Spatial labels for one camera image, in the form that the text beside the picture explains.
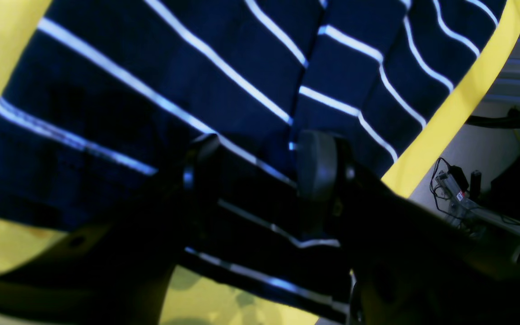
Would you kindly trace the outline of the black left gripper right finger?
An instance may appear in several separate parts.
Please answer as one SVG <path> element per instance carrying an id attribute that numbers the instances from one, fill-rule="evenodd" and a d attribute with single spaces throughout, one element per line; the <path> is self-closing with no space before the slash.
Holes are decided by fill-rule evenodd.
<path id="1" fill-rule="evenodd" d="M 303 232 L 335 237 L 367 325 L 520 325 L 520 266 L 499 242 L 470 238 L 390 190 L 345 139 L 301 131 Z"/>

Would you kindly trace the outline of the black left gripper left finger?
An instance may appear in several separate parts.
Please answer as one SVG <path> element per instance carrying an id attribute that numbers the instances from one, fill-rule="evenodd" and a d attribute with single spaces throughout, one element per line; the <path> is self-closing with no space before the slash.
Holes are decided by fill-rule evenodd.
<path id="1" fill-rule="evenodd" d="M 128 201 L 0 275 L 0 314 L 73 325 L 157 325 L 175 266 L 206 235 L 219 137 L 203 135 L 178 165 Z"/>

